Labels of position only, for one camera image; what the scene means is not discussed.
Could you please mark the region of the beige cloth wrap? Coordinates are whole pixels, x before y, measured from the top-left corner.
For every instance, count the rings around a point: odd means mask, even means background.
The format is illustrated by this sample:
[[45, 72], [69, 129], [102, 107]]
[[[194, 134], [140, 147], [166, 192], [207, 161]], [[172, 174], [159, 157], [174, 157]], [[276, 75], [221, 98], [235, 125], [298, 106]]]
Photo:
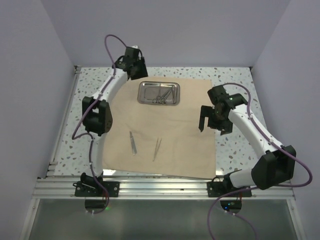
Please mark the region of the beige cloth wrap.
[[[111, 101], [113, 123], [104, 140], [105, 169], [212, 179], [216, 176], [215, 132], [199, 130], [201, 106], [211, 104], [208, 79], [168, 78], [180, 85], [178, 105], [138, 102], [140, 80], [125, 83]], [[133, 134], [137, 154], [130, 141]], [[162, 138], [153, 161], [158, 138]]]

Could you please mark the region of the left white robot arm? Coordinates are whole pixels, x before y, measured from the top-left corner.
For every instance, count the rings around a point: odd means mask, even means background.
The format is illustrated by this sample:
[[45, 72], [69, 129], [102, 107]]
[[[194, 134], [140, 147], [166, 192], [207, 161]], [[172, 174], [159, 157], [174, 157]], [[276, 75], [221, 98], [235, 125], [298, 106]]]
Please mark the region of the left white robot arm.
[[101, 87], [90, 97], [82, 99], [81, 123], [89, 134], [89, 170], [80, 177], [81, 184], [92, 196], [106, 196], [103, 182], [102, 141], [113, 125], [111, 102], [129, 80], [148, 76], [145, 59], [137, 45], [127, 46], [124, 55], [112, 64], [112, 71]]

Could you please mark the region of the steel surgical instrument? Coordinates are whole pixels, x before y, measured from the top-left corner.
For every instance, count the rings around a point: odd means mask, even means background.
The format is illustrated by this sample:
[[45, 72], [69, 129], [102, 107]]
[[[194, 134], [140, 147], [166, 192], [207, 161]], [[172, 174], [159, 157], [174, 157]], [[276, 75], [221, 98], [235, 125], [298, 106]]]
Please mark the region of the steel surgical instrument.
[[156, 160], [156, 157], [157, 157], [159, 148], [160, 148], [160, 146], [161, 146], [161, 142], [162, 142], [162, 138], [160, 137], [160, 138], [158, 138], [157, 141], [156, 141], [156, 145], [155, 145], [155, 149], [154, 149], [154, 154], [153, 154], [153, 159], [152, 159], [153, 162]]

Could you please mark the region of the steel scalpel handle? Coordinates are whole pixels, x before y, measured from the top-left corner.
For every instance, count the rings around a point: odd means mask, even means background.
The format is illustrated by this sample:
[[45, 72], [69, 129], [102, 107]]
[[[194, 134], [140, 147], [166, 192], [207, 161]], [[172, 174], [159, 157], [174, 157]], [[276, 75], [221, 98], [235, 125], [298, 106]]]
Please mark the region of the steel scalpel handle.
[[131, 131], [129, 132], [129, 138], [130, 138], [132, 154], [135, 156], [137, 154], [137, 147], [135, 144], [133, 133]]

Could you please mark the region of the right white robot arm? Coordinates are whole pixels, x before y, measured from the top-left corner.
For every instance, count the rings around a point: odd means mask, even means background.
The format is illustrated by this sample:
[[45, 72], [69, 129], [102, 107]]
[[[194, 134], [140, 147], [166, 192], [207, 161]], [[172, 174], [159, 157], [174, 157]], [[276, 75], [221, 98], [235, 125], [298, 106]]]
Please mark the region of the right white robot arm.
[[224, 175], [223, 192], [232, 197], [244, 187], [256, 186], [266, 190], [291, 180], [296, 150], [291, 145], [284, 146], [258, 121], [250, 109], [251, 98], [244, 98], [240, 93], [230, 95], [223, 85], [214, 86], [207, 94], [212, 105], [201, 106], [199, 130], [209, 127], [226, 135], [236, 126], [257, 155], [253, 168]]

